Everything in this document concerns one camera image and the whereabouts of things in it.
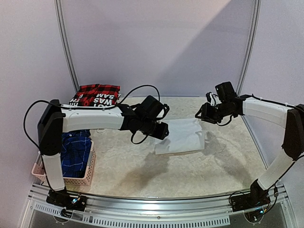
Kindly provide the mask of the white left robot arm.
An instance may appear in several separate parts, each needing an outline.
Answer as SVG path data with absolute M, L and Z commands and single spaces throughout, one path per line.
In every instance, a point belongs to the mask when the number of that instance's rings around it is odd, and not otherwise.
M 141 132 L 158 140 L 169 135 L 169 127 L 162 119 L 170 108 L 153 96 L 147 96 L 135 105 L 73 106 L 54 99 L 38 122 L 38 148 L 42 156 L 47 181 L 53 190 L 52 198 L 60 206 L 67 206 L 71 197 L 65 192 L 61 166 L 62 135 L 80 130 L 110 129 Z

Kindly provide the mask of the white garment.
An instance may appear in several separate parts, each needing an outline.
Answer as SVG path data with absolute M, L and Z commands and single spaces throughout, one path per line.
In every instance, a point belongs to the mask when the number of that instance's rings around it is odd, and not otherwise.
M 154 140 L 156 155 L 192 152 L 205 149 L 205 132 L 195 118 L 166 120 L 169 135 Z

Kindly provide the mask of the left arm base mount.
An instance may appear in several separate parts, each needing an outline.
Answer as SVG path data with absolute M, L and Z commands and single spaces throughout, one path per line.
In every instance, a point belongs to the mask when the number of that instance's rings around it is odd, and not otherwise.
M 46 202 L 62 208 L 60 215 L 71 218 L 73 211 L 85 211 L 88 197 L 84 195 L 71 195 L 66 189 L 60 191 L 49 190 Z

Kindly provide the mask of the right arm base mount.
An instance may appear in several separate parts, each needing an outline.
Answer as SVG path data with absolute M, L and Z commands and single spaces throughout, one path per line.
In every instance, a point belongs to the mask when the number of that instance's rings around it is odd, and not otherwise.
M 241 191 L 233 192 L 228 202 L 233 212 L 243 211 L 245 219 L 250 223 L 260 222 L 264 215 L 272 210 L 277 203 L 278 193 L 275 194 L 275 200 L 272 202 L 268 193 L 263 194 L 257 200 L 250 197 L 250 193 L 245 194 Z

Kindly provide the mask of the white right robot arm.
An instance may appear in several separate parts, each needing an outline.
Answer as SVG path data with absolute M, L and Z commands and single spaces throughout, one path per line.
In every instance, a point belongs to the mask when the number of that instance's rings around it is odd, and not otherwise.
M 221 125 L 222 120 L 241 116 L 267 169 L 250 186 L 249 207 L 256 207 L 304 152 L 304 105 L 288 104 L 241 95 L 221 100 L 209 98 L 195 114 L 197 119 Z

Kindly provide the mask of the red black plaid shirt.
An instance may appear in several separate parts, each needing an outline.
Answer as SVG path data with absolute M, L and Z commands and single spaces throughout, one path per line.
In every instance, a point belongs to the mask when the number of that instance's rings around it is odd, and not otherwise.
M 68 104 L 84 107 L 110 107 L 119 100 L 120 88 L 119 85 L 82 85 Z

